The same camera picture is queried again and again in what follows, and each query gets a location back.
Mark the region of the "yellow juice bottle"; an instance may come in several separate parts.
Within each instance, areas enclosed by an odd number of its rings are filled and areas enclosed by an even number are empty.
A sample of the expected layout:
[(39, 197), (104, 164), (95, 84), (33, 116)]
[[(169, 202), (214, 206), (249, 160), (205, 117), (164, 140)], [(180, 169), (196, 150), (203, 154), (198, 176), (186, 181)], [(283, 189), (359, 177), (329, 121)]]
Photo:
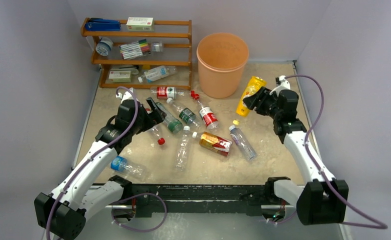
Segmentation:
[(241, 122), (241, 118), (245, 118), (250, 113), (248, 107), (244, 104), (244, 99), (254, 95), (261, 87), (265, 87), (267, 82), (258, 76), (252, 76), (247, 86), (245, 87), (236, 108), (237, 116), (232, 121), (235, 126)]

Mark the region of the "clear bottle purple label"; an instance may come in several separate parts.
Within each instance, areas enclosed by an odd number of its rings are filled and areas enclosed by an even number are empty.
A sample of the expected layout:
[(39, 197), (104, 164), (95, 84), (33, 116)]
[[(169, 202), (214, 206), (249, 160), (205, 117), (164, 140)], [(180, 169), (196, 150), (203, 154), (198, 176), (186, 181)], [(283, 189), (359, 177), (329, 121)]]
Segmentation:
[(244, 156), (247, 161), (252, 161), (257, 157), (257, 153), (248, 141), (247, 137), (244, 135), (240, 128), (237, 128), (235, 125), (231, 125), (229, 128), (229, 134)]

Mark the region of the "clear plastic bottle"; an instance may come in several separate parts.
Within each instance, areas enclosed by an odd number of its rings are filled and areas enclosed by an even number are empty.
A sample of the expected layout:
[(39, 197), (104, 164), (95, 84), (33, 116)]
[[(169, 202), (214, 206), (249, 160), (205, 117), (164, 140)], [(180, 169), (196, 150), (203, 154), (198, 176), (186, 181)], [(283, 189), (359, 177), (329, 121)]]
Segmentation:
[(191, 149), (192, 132), (189, 126), (183, 127), (181, 139), (175, 156), (174, 166), (178, 171), (183, 171), (188, 163)]

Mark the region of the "red label bottle red cap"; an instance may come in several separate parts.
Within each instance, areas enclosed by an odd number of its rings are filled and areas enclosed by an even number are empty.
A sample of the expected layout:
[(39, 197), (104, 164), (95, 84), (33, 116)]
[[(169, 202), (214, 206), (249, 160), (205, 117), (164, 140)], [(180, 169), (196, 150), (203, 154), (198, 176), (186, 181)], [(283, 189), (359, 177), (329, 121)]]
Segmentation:
[(220, 123), (207, 102), (194, 90), (190, 91), (190, 96), (197, 103), (198, 114), (206, 128), (211, 132), (217, 131), (220, 128)]

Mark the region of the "orange red tea bottle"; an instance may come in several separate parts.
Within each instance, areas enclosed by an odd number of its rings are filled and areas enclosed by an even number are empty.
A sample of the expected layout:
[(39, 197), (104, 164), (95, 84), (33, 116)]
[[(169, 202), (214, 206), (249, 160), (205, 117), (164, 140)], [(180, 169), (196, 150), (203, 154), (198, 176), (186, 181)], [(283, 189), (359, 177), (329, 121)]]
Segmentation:
[(228, 139), (219, 137), (209, 132), (193, 132), (192, 138), (198, 141), (198, 144), (216, 154), (227, 157), (230, 153), (232, 142)]

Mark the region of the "clear bottle blue label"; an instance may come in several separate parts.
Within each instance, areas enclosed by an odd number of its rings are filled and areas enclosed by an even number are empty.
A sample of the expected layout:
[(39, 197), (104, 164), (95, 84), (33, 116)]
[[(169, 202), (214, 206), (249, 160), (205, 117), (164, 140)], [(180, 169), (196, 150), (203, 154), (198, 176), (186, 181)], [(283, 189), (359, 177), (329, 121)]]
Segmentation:
[(137, 180), (145, 180), (148, 175), (148, 171), (145, 166), (129, 161), (122, 156), (115, 157), (111, 163), (110, 168), (116, 173), (120, 173), (126, 177), (132, 177)]

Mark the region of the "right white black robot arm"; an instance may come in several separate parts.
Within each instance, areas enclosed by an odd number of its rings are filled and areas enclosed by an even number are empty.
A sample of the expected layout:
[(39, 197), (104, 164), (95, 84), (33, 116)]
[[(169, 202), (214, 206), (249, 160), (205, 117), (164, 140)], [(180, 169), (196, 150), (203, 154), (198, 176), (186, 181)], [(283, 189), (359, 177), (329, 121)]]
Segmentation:
[(275, 93), (261, 87), (242, 102), (249, 110), (272, 118), (274, 133), (295, 160), (305, 183), (300, 187), (288, 177), (270, 177), (264, 186), (265, 199), (272, 204), (285, 200), (294, 206), (305, 226), (341, 224), (346, 205), (339, 197), (348, 198), (349, 186), (329, 172), (311, 145), (308, 131), (297, 117), (298, 94), (289, 89)]

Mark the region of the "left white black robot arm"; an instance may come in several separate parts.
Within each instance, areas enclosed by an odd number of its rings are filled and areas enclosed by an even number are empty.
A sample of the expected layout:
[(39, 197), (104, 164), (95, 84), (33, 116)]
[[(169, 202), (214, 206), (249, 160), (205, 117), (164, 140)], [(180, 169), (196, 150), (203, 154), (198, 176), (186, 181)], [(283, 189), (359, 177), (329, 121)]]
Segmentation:
[(34, 200), (38, 225), (45, 229), (45, 238), (59, 237), (74, 240), (86, 222), (111, 203), (128, 204), (132, 199), (141, 203), (152, 193), (138, 192), (130, 181), (115, 175), (98, 190), (88, 194), (97, 177), (121, 151), (131, 143), (133, 136), (163, 122), (166, 114), (155, 101), (146, 99), (150, 107), (135, 99), (126, 99), (102, 127), (85, 158), (49, 194), (40, 193)]

